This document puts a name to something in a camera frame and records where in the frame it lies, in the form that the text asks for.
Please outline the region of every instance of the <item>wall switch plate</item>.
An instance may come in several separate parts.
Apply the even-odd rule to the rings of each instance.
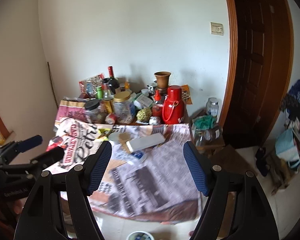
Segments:
[[[223,36],[223,25],[221,23],[211,23],[211,34]]]

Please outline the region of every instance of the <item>black jar lid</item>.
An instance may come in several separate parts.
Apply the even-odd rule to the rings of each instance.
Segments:
[[[99,106],[100,101],[101,100],[99,100],[99,99],[92,99],[92,100],[86,102],[86,104],[84,105],[84,108],[86,110],[96,109]]]

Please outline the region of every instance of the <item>clay pot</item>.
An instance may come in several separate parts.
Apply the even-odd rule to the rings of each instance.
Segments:
[[[171,75],[168,71],[160,71],[154,73],[155,77],[157,78],[158,88],[167,88],[169,83],[169,77]]]

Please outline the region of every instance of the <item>sugar apple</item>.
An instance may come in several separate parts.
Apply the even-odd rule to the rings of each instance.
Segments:
[[[148,122],[151,115],[152,115],[152,111],[149,107],[147,107],[147,108],[141,109],[137,113],[137,119],[141,122]]]

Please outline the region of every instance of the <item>wine bottle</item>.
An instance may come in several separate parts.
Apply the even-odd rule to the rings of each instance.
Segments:
[[[108,67],[108,71],[109,71],[109,76],[110,76],[110,80],[109,80],[109,87],[110,87],[110,90],[111,90],[112,93],[114,93],[114,94],[116,94],[116,93],[118,93],[118,92],[121,92],[120,84],[119,84],[118,80],[116,80],[116,79],[114,78],[112,66]]]

